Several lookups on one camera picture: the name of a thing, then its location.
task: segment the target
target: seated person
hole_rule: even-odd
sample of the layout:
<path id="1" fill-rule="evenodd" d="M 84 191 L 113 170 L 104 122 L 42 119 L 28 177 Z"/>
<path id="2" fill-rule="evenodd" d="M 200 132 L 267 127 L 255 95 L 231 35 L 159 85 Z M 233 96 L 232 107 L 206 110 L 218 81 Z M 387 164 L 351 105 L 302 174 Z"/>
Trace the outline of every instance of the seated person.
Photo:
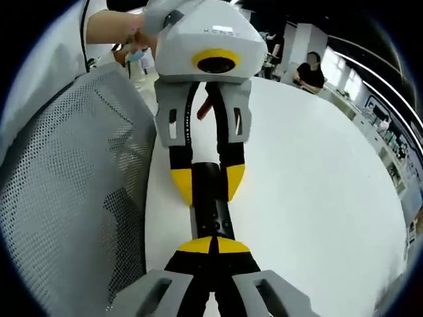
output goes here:
<path id="1" fill-rule="evenodd" d="M 305 87 L 315 94 L 319 93 L 325 84 L 325 76 L 323 76 L 320 67 L 321 60 L 318 53 L 308 53 L 306 62 L 302 63 L 294 73 L 294 83 Z"/>

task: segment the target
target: ceiling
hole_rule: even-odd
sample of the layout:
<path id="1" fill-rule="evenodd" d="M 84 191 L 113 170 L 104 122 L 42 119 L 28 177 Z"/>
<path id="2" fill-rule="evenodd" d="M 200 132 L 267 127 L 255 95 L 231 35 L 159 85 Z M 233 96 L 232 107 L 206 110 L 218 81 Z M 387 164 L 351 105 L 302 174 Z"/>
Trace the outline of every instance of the ceiling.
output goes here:
<path id="1" fill-rule="evenodd" d="M 128 11 L 142 7 L 146 2 L 146 0 L 108 0 L 108 6 L 112 10 Z M 417 7 L 413 10 L 410 5 L 407 5 L 406 9 L 398 5 L 392 8 L 384 5 L 383 10 L 364 10 L 336 5 L 312 6 L 308 3 L 296 6 L 287 4 L 282 7 L 282 2 L 280 0 L 239 0 L 238 4 L 244 9 L 256 12 L 262 24 L 270 28 L 280 28 L 284 20 L 294 24 L 311 23 L 319 27 L 330 35 L 328 44 L 331 48 L 369 67 L 383 77 L 423 118 L 423 104 L 420 104 L 418 97 L 420 92 L 418 83 L 422 82 L 421 73 L 423 72 L 416 71 L 416 65 L 419 64 L 416 63 L 413 54 L 414 42 L 405 40 L 404 36 L 410 34 L 412 30 L 420 29 Z M 408 18 L 407 23 L 399 22 L 403 17 Z M 351 41 L 365 50 L 334 37 Z M 409 67 L 404 61 L 413 67 L 413 73 L 408 71 Z M 411 111 L 391 89 L 356 64 L 348 62 L 348 65 L 388 99 L 407 121 L 415 121 Z"/>

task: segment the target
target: white table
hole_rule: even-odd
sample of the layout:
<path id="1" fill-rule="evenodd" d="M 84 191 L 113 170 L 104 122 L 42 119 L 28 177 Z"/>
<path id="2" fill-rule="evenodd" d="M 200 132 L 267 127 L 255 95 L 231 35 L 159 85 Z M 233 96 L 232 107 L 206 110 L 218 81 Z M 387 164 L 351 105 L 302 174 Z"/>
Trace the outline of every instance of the white table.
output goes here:
<path id="1" fill-rule="evenodd" d="M 192 119 L 194 161 L 217 162 L 215 120 Z M 254 78 L 245 178 L 230 204 L 237 240 L 262 269 L 310 296 L 322 317 L 370 316 L 389 275 L 404 267 L 401 203 L 383 163 L 334 105 L 294 87 Z M 157 139 L 151 164 L 147 269 L 163 269 L 191 239 L 190 213 Z M 218 316 L 215 302 L 204 316 Z"/>

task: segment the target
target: black strap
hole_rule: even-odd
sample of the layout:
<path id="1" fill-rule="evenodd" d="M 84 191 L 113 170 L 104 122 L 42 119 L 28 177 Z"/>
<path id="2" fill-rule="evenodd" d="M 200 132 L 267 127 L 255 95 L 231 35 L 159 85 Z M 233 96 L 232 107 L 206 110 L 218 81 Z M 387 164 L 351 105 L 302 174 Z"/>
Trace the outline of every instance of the black strap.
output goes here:
<path id="1" fill-rule="evenodd" d="M 85 62 L 85 70 L 87 71 L 87 73 L 90 71 L 90 67 L 88 65 L 87 52 L 85 51 L 84 24 L 85 24 L 85 19 L 87 17 L 87 11 L 88 11 L 89 4 L 90 4 L 90 0 L 86 0 L 85 6 L 84 6 L 84 11 L 82 12 L 81 25 L 80 25 L 80 28 L 79 28 L 79 35 L 81 36 L 82 53 L 84 55 L 84 62 Z"/>

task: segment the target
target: face mask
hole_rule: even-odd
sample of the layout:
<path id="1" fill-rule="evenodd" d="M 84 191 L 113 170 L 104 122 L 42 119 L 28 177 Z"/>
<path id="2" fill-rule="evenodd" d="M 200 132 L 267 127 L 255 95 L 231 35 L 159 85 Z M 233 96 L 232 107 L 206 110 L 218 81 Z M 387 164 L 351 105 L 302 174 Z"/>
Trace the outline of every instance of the face mask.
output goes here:
<path id="1" fill-rule="evenodd" d="M 141 58 L 143 58 L 144 52 L 142 50 L 138 50 L 135 53 L 130 53 L 126 56 L 126 62 L 127 63 L 133 63 L 135 61 L 139 61 Z"/>

